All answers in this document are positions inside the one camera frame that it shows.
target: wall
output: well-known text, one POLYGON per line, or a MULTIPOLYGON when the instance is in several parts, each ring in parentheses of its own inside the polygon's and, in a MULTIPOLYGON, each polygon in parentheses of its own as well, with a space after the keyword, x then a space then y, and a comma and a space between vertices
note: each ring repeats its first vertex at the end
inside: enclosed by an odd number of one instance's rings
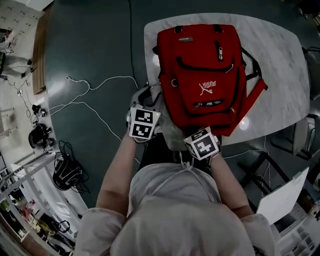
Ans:
POLYGON ((26 6, 33 8, 37 11, 42 11, 52 2, 53 0, 28 0, 26 3, 26 6))
POLYGON ((13 46, 23 34, 28 33, 39 18, 42 11, 36 11, 25 6, 23 3, 13 0, 0 0, 0 29, 12 30, 9 41, 13 46))

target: dark floor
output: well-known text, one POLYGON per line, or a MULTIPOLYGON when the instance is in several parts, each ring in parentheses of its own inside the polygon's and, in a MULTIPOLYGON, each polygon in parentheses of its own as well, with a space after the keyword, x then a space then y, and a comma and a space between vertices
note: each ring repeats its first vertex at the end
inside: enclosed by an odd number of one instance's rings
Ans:
MULTIPOLYGON (((193 13, 233 13, 256 17, 295 33, 304 47, 320 46, 315 25, 300 15, 293 3, 280 0, 55 0, 45 46, 49 106, 52 108, 68 103, 86 91, 85 84, 67 82, 66 76, 76 80, 86 79, 97 87, 106 78, 134 74, 139 87, 143 87, 147 81, 145 25, 159 19, 193 13)), ((115 79, 83 96, 81 101, 96 109, 122 136, 126 130, 125 115, 134 92, 135 86, 131 80, 115 79)), ((93 207, 119 141, 84 105, 66 107, 52 116, 52 123, 57 139, 72 144, 75 157, 90 174, 87 186, 91 194, 85 193, 82 197, 88 207, 93 207)), ((289 177, 318 161, 307 162, 272 148, 269 142, 271 136, 266 138, 266 148, 289 177)), ((224 146, 222 152, 227 157, 252 148, 263 149, 263 144, 264 137, 224 146)), ((250 163, 256 154, 249 152, 227 159, 237 178, 243 176, 237 162, 250 163)), ((271 187, 281 183, 279 176, 271 169, 271 187)), ((258 189, 250 185, 246 191, 248 197, 258 204, 261 196, 258 189)))

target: marble tabletop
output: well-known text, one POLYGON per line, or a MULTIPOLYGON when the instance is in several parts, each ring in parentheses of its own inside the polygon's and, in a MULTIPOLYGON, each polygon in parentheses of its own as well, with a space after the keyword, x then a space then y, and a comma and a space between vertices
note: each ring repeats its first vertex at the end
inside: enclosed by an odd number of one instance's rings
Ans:
MULTIPOLYGON (((222 137, 229 145, 262 137, 303 119, 309 113, 309 77, 307 64, 298 37, 292 32, 254 17, 228 13, 198 13, 165 18, 144 27, 144 53, 148 81, 159 82, 160 65, 152 48, 157 45, 158 32, 178 25, 233 25, 245 48, 258 61, 262 77, 268 85, 233 133, 222 137)), ((252 62, 243 54, 246 73, 252 73, 252 62)), ((257 82, 247 82, 247 95, 257 82)), ((155 96, 160 86, 152 89, 155 96)), ((165 104, 161 105, 159 124, 169 149, 186 150, 183 132, 172 122, 165 104)))

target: sleeve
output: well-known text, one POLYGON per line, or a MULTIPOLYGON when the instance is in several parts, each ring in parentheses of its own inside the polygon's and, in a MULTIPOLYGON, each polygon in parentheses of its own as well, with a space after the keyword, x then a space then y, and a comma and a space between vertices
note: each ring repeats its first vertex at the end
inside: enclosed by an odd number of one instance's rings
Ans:
POLYGON ((279 256, 274 235, 268 220, 262 214, 241 219, 256 256, 279 256))
POLYGON ((75 255, 109 255, 111 245, 125 221, 125 216, 113 210, 89 209, 81 220, 75 243, 75 255))

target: drawstring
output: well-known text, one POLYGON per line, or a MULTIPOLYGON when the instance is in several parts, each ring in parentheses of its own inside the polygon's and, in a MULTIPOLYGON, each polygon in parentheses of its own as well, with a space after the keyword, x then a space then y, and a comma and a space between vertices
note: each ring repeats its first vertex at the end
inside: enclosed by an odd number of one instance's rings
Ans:
POLYGON ((190 165, 190 162, 183 162, 182 161, 181 151, 179 151, 179 155, 180 155, 181 165, 184 168, 183 171, 191 171, 192 167, 194 166, 195 159, 192 157, 192 162, 190 165))
POLYGON ((175 177, 176 175, 183 173, 183 172, 190 172, 193 174, 193 176, 198 180, 198 182, 200 183, 200 185, 203 187, 204 191, 206 192, 206 194, 208 195, 209 199, 214 202, 215 199, 214 197, 207 191, 206 187, 203 185, 203 183, 201 182, 201 180, 199 179, 198 175, 192 170, 192 168, 194 167, 194 162, 195 159, 192 158, 191 164, 190 162, 183 162, 182 160, 182 154, 181 151, 179 151, 179 155, 180 155, 180 160, 181 160, 181 165, 183 167, 182 170, 176 172, 175 174, 172 174, 170 177, 168 177, 164 182, 162 182, 152 193, 151 195, 155 195, 168 181, 170 181, 173 177, 175 177))

